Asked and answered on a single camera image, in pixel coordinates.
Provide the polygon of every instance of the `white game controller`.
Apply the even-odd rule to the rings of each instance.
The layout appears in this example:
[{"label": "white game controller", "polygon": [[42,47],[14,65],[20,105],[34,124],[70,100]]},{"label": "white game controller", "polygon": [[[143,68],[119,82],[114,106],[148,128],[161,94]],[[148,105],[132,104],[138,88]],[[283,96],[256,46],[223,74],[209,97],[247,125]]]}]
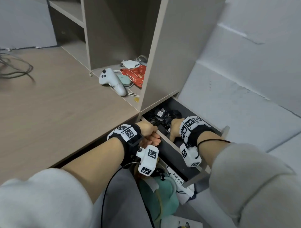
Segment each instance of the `white game controller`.
[{"label": "white game controller", "polygon": [[102,73],[99,76],[99,84],[105,85],[109,84],[109,86],[113,87],[114,90],[122,97],[126,95],[126,90],[123,87],[120,79],[118,76],[114,73],[114,71],[111,68],[107,68],[102,71]]}]

